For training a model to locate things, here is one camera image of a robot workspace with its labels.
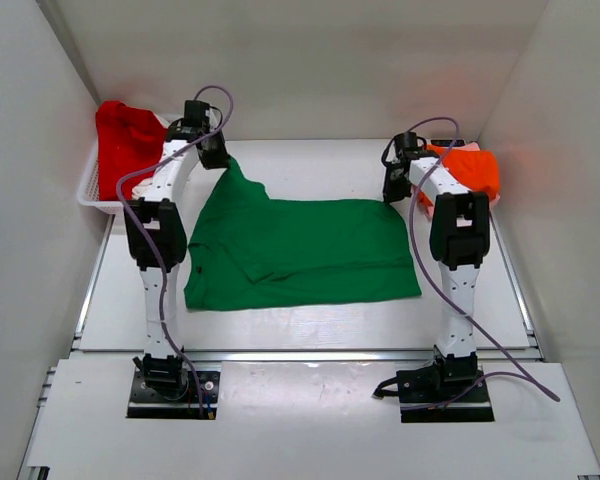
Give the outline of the green t shirt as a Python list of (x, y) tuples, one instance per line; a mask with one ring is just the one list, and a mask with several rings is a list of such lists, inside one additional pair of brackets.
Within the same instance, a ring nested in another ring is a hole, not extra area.
[(272, 199), (232, 159), (188, 242), (189, 310), (373, 303), (421, 294), (408, 231), (370, 199)]

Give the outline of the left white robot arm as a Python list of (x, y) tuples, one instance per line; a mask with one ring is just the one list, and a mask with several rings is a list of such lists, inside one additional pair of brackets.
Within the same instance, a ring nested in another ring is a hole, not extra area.
[(145, 298), (146, 344), (143, 357), (134, 363), (145, 385), (168, 402), (200, 388), (177, 333), (177, 278), (187, 254), (177, 201), (197, 164), (206, 169), (229, 166), (223, 120), (211, 104), (187, 100), (183, 116), (167, 128), (161, 159), (141, 171), (151, 175), (148, 187), (137, 199), (123, 202), (129, 253)]

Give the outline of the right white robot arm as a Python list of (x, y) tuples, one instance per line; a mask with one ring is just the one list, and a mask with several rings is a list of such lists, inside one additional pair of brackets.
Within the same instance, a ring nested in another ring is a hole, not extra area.
[(476, 281), (490, 249), (488, 195), (462, 184), (425, 144), (414, 132), (399, 133), (381, 157), (385, 202), (424, 195), (433, 206), (429, 249), (441, 274), (442, 323), (432, 362), (396, 373), (396, 395), (412, 408), (450, 402), (481, 375), (467, 317), (473, 314)]

